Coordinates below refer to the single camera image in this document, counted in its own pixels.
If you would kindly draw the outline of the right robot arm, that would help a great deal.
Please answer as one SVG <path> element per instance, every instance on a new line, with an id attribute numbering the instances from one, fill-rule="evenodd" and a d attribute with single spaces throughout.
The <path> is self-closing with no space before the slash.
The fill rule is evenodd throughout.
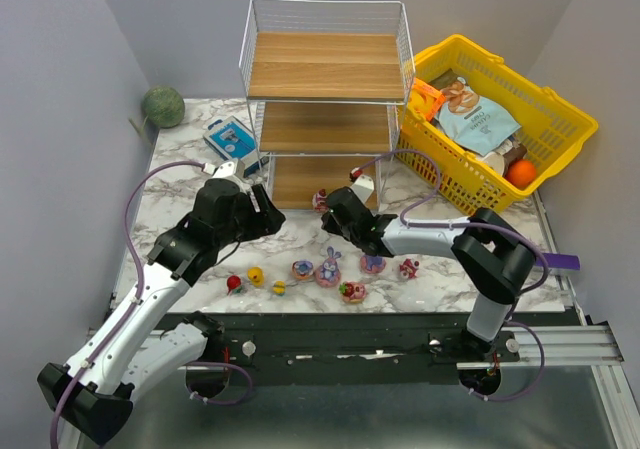
<path id="1" fill-rule="evenodd" d="M 343 187 L 326 199 L 322 228 L 368 256 L 427 255 L 455 259 L 478 290 L 461 344 L 488 353 L 515 307 L 539 249 L 494 211 L 448 221 L 373 214 L 354 190 Z"/>

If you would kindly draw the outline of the pink bear cake car toy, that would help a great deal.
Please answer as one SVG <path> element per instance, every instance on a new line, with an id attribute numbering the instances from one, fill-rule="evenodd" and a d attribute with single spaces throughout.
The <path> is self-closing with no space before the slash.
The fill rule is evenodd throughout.
<path id="1" fill-rule="evenodd" d="M 320 189 L 312 197 L 313 210 L 317 213 L 324 214 L 328 211 L 326 203 L 327 193 L 325 189 Z"/>

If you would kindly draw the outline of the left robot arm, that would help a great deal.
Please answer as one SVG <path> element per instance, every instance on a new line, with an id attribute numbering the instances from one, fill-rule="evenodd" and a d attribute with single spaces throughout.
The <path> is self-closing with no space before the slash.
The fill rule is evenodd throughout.
<path id="1" fill-rule="evenodd" d="M 156 324 L 216 265 L 222 249 L 274 235 L 284 221 L 263 185 L 207 180 L 192 210 L 156 238 L 136 284 L 93 337 L 65 363 L 48 363 L 39 373 L 55 417 L 98 445 L 108 443 L 132 413 L 139 387 L 124 376 Z"/>

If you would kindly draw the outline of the pink bear strawberry tart toy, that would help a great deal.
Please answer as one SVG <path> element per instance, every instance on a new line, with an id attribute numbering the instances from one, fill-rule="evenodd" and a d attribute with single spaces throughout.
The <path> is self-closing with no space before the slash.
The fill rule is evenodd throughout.
<path id="1" fill-rule="evenodd" d="M 366 286 L 357 282 L 343 282 L 339 286 L 339 292 L 345 303 L 357 304 L 367 297 Z"/>

